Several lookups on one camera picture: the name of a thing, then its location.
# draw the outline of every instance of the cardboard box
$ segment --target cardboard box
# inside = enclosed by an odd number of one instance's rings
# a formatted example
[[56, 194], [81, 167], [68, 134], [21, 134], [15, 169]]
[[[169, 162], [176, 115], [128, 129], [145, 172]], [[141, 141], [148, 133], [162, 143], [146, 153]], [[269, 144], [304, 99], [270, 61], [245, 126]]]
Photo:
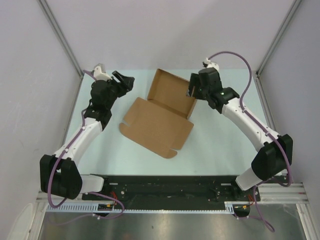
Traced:
[[135, 100], [120, 132], [163, 158], [176, 156], [194, 126], [188, 118], [196, 99], [186, 96], [188, 86], [187, 80], [157, 69], [147, 100]]

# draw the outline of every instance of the wall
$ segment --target wall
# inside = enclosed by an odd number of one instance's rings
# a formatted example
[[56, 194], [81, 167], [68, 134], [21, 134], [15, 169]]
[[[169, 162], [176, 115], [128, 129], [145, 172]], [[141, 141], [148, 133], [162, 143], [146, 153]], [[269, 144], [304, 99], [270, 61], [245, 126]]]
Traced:
[[[257, 69], [293, 0], [48, 0], [83, 68], [198, 69], [218, 51]], [[245, 68], [219, 56], [221, 68]]]
[[294, 141], [292, 170], [320, 220], [320, 2], [303, 1], [261, 75], [280, 133]]
[[61, 146], [80, 79], [35, 0], [0, 10], [0, 239], [35, 201], [39, 161]]

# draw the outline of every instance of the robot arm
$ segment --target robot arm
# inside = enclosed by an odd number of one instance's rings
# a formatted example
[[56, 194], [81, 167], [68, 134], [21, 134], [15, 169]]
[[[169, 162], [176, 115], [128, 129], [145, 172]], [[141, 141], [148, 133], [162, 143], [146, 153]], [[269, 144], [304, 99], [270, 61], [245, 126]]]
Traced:
[[[257, 155], [251, 163], [251, 167], [235, 179], [235, 185], [241, 191], [266, 181], [286, 168], [286, 162], [279, 148], [268, 134], [262, 131], [246, 113], [253, 113], [244, 104], [241, 108], [240, 96], [231, 87], [222, 87], [219, 66], [206, 59], [203, 62], [204, 69], [198, 74], [192, 73], [190, 77], [188, 96], [208, 101], [212, 109], [230, 119], [247, 136], [253, 144]], [[266, 126], [263, 122], [254, 118], [277, 138], [285, 154], [292, 162], [293, 140], [289, 135], [280, 136], [278, 132]]]
[[[101, 191], [104, 179], [96, 175], [80, 175], [77, 165], [90, 145], [107, 126], [112, 114], [111, 108], [117, 98], [131, 91], [133, 77], [112, 73], [110, 77], [102, 64], [94, 67], [93, 76], [97, 79], [91, 85], [91, 99], [88, 107], [81, 112], [82, 124], [71, 139], [53, 155], [44, 155], [40, 160], [41, 190], [48, 192], [50, 175], [54, 170], [51, 193], [63, 198], [75, 199], [81, 193]], [[62, 156], [54, 169], [55, 163]]]

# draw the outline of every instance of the metal floor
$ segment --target metal floor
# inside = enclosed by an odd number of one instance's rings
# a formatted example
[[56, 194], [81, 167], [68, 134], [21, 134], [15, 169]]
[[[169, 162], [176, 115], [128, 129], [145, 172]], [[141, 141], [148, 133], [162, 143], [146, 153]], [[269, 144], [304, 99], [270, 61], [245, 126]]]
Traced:
[[[229, 214], [127, 213], [111, 220], [85, 217], [55, 226], [83, 213], [47, 212], [39, 240], [305, 240], [295, 204], [260, 205], [275, 227], [271, 233], [261, 221], [236, 220]], [[256, 208], [251, 215], [257, 216]]]

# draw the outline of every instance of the open cardboard box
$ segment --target open cardboard box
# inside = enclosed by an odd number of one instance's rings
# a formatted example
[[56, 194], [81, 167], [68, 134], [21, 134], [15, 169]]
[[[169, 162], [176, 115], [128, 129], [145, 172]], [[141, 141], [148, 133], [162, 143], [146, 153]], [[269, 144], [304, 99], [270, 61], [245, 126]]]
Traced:
[[188, 121], [196, 99], [187, 97], [189, 82], [157, 69], [147, 100], [138, 97], [120, 123], [120, 132], [163, 158], [178, 154], [194, 124]]

